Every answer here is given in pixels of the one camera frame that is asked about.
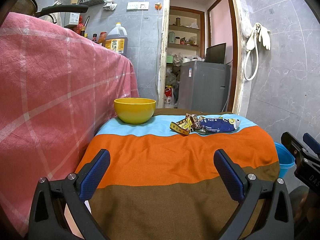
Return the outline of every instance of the pink wall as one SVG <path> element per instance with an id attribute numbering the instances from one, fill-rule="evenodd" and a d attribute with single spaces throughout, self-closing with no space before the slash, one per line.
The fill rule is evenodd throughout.
<path id="1" fill-rule="evenodd" d="M 227 43 L 225 63 L 232 60 L 232 26 L 228 0 L 221 2 L 210 12 L 211 46 Z"/>

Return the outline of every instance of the computer monitor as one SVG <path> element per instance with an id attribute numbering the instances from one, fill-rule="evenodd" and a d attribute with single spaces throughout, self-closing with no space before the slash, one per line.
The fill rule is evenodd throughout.
<path id="1" fill-rule="evenodd" d="M 221 43 L 207 48 L 204 62 L 223 64 L 224 56 L 226 54 L 226 45 L 226 43 Z"/>

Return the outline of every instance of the brown stripe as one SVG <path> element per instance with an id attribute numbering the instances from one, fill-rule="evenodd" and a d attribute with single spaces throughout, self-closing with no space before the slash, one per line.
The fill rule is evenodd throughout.
<path id="1" fill-rule="evenodd" d="M 258 178 L 274 180 L 279 163 L 244 168 Z M 221 178 L 166 186 L 110 185 L 90 200 L 92 215 L 111 239 L 214 239 L 238 203 Z M 251 232 L 260 201 L 244 235 Z"/>
<path id="2" fill-rule="evenodd" d="M 196 114 L 196 115 L 207 115 L 207 114 L 232 114 L 232 112 L 222 112 L 222 113 L 204 113 L 200 111 L 191 111 L 187 109 L 177 109 L 177 108 L 157 108 L 153 113 L 153 116 L 156 115 L 186 115 L 188 114 Z"/>

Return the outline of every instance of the jug label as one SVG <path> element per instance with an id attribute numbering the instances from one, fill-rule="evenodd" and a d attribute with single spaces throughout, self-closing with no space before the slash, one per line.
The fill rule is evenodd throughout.
<path id="1" fill-rule="evenodd" d="M 124 39 L 106 40 L 105 47 L 113 50 L 116 53 L 122 54 L 124 51 Z"/>

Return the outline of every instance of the plastic oil jug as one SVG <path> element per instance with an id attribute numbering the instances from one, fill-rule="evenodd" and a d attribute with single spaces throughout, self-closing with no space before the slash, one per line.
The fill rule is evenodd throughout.
<path id="1" fill-rule="evenodd" d="M 108 33 L 105 47 L 125 57 L 127 56 L 128 35 L 125 28 L 121 26 L 121 23 L 116 23 L 116 27 Z"/>

